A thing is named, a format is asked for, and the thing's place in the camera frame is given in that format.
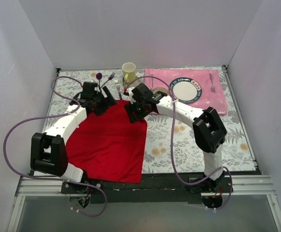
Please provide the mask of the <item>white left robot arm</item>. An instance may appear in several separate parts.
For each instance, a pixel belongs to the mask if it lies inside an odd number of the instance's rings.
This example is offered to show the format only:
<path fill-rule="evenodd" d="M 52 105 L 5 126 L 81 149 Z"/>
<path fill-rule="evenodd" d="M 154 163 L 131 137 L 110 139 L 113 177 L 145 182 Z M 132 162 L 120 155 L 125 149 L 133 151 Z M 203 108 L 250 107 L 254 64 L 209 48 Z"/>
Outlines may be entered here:
<path fill-rule="evenodd" d="M 99 89 L 96 82 L 84 82 L 82 92 L 69 103 L 66 115 L 43 133 L 37 132 L 32 136 L 31 169 L 72 181 L 76 192 L 86 192 L 89 187 L 86 173 L 69 163 L 66 142 L 88 115 L 100 116 L 116 104 L 106 86 Z"/>

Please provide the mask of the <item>red cloth napkin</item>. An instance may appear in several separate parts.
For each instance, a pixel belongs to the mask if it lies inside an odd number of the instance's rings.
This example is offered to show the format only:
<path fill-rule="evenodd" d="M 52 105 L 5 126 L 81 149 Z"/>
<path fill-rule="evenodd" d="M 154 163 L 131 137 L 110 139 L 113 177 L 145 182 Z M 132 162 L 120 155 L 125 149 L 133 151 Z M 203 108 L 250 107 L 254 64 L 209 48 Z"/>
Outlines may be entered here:
<path fill-rule="evenodd" d="M 66 143 L 69 163 L 91 179 L 139 184 L 145 153 L 147 123 L 130 123 L 118 100 L 106 113 L 90 114 Z"/>

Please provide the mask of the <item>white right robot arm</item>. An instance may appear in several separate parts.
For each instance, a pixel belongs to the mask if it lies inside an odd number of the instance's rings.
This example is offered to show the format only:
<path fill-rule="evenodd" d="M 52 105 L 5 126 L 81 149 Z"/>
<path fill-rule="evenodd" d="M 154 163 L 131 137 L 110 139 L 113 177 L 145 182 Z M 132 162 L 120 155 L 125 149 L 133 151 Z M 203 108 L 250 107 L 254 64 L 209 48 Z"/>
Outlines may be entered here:
<path fill-rule="evenodd" d="M 198 186 L 199 189 L 210 192 L 221 188 L 225 176 L 222 148 L 227 131 L 214 108 L 194 108 L 176 101 L 170 94 L 161 91 L 153 93 L 143 83 L 126 88 L 124 95 L 129 96 L 129 103 L 124 108 L 131 123 L 137 123 L 150 113 L 156 113 L 167 115 L 193 129 L 196 145 L 203 152 L 205 168 L 202 179 L 195 182 L 183 181 L 183 184 Z"/>

